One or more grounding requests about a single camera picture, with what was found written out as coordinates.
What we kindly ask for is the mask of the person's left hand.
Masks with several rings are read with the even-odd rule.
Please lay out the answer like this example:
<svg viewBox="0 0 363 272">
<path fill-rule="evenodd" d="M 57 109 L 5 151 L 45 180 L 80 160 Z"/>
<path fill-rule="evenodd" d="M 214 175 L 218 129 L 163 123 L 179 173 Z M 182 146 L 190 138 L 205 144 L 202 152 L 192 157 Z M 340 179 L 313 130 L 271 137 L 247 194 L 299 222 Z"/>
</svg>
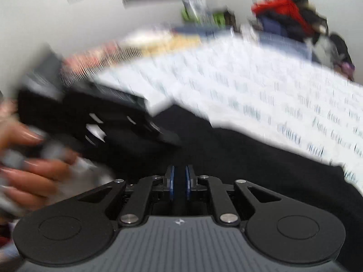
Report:
<svg viewBox="0 0 363 272">
<path fill-rule="evenodd" d="M 16 145 L 37 146 L 43 141 L 43 137 L 20 123 L 16 110 L 14 101 L 1 98 L 1 152 Z M 71 166 L 78 158 L 77 152 L 66 149 L 61 160 L 28 158 L 20 170 L 1 166 L 1 178 L 7 183 L 3 193 L 27 211 L 48 206 L 59 193 L 60 184 L 70 179 Z"/>
</svg>

